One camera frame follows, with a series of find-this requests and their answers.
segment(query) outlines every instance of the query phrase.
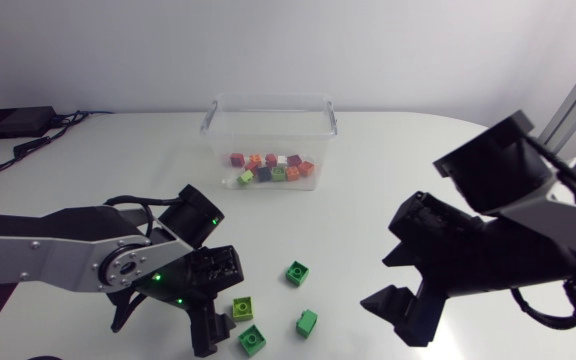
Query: container rim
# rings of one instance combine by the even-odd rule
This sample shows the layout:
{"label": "container rim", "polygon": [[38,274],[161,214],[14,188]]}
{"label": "container rim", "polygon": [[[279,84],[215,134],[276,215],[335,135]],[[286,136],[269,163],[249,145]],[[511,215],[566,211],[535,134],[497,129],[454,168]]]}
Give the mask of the container rim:
{"label": "container rim", "polygon": [[232,95],[245,95],[245,96],[278,96],[278,97],[303,97],[303,96],[312,96],[312,97],[320,97],[324,102],[325,111],[328,113],[328,118],[330,121],[330,131],[321,132],[317,134],[295,134],[295,133],[288,133],[288,134],[237,134],[237,136],[241,137],[264,137],[264,138],[300,138],[300,139],[330,139],[335,137],[337,132],[337,118],[335,117],[335,111],[332,104],[332,99],[330,96],[323,94],[323,93],[267,93],[267,94],[247,94],[247,93],[220,93],[215,97],[215,100],[210,105],[210,108],[206,112],[206,116],[204,117],[203,121],[201,122],[200,134],[202,136],[231,136],[232,132],[226,131],[215,131],[210,129],[210,124],[215,116],[215,112],[219,108],[220,100],[223,101],[223,98],[226,96]]}

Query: plastic bin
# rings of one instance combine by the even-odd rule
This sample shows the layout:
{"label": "plastic bin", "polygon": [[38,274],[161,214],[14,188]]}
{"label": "plastic bin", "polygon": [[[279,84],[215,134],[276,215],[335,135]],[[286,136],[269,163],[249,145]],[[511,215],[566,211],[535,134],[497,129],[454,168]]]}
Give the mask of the plastic bin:
{"label": "plastic bin", "polygon": [[[314,190],[328,141],[337,135],[337,121],[331,99],[323,94],[220,94],[201,124],[201,134],[212,146],[222,183],[229,189]],[[243,155],[245,164],[233,161],[233,154]],[[295,166],[298,177],[295,169],[286,170],[292,174],[290,181],[282,181],[281,176],[268,179],[263,176],[266,170],[257,171],[248,183],[239,179],[246,171],[240,165],[248,165],[251,155],[260,155],[262,168],[282,167],[267,166],[269,154],[278,159],[292,156],[293,165],[297,155],[302,164],[314,165],[313,171],[303,164]]]}

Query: green toy brick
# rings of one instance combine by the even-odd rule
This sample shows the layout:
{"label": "green toy brick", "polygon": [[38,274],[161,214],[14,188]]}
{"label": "green toy brick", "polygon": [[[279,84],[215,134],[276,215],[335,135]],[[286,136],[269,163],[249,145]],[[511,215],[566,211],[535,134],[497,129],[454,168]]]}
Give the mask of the green toy brick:
{"label": "green toy brick", "polygon": [[301,313],[301,319],[297,321],[297,332],[299,335],[307,339],[308,336],[310,336],[312,329],[314,329],[316,323],[317,314],[310,310],[306,310]]}
{"label": "green toy brick", "polygon": [[246,170],[243,174],[241,174],[241,176],[237,178],[237,182],[239,183],[239,185],[247,185],[250,184],[253,177],[254,174],[252,173],[252,171]]}
{"label": "green toy brick", "polygon": [[239,335],[239,343],[244,347],[248,356],[253,356],[266,346],[266,339],[261,335],[259,329],[253,325]]}
{"label": "green toy brick", "polygon": [[295,261],[286,271],[286,279],[299,286],[306,280],[309,271],[307,267]]}
{"label": "green toy brick", "polygon": [[238,298],[232,301],[232,318],[235,321],[252,319],[252,298]]}
{"label": "green toy brick", "polygon": [[285,181],[286,169],[282,167],[272,168],[272,181]]}

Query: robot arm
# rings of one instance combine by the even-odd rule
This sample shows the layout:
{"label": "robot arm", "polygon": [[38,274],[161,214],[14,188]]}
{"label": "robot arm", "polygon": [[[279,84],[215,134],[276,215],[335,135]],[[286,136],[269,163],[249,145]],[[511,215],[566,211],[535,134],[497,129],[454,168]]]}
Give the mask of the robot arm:
{"label": "robot arm", "polygon": [[[118,210],[135,203],[143,209]],[[149,206],[168,206],[157,219]],[[0,215],[0,284],[43,281],[76,292],[106,293],[118,332],[132,311],[153,297],[189,314],[195,355],[217,351],[234,323],[215,313],[219,291],[243,281],[232,246],[204,240],[223,214],[188,185],[179,197],[122,196],[104,206],[71,208],[41,218]],[[138,226],[147,224],[146,234]]]}
{"label": "robot arm", "polygon": [[[428,193],[399,208],[389,229],[401,243],[386,266],[415,266],[423,277],[418,293],[388,286],[361,305],[390,322],[409,346],[433,340],[444,304],[455,296],[511,289],[528,315],[555,329],[576,326],[576,160],[572,170],[527,137],[521,112],[435,162],[451,177],[471,217]],[[544,157],[555,170],[546,166]],[[565,185],[574,198],[560,195]],[[532,309],[518,288],[565,280],[573,315],[560,318]]]}

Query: white table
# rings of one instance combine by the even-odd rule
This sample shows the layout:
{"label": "white table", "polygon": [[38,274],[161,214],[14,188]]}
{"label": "white table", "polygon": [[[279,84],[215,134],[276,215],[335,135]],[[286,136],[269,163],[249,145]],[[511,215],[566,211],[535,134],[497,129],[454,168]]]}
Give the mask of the white table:
{"label": "white table", "polygon": [[[238,323],[211,359],[244,359],[237,336],[256,324],[267,345],[256,359],[576,358],[576,329],[555,331],[523,314],[508,291],[450,299],[435,341],[409,348],[359,301],[388,284],[416,291],[412,267],[381,263],[398,240],[387,225],[417,190],[468,209],[432,161],[484,130],[455,119],[412,113],[338,113],[313,192],[236,191],[221,187],[212,153],[199,137],[203,114],[92,117],[49,147],[0,174],[0,213],[40,216],[103,203],[115,195],[167,198],[191,183],[226,215],[207,246],[232,244],[245,281],[220,293],[219,311],[252,296],[253,321]],[[0,160],[17,140],[0,140]],[[287,286],[293,260],[311,273]],[[567,315],[559,283],[524,291],[539,310]],[[314,332],[295,332],[301,311],[319,314]],[[0,314],[0,359],[190,359],[187,315],[145,301],[118,334],[104,295],[42,283],[17,287]]]}

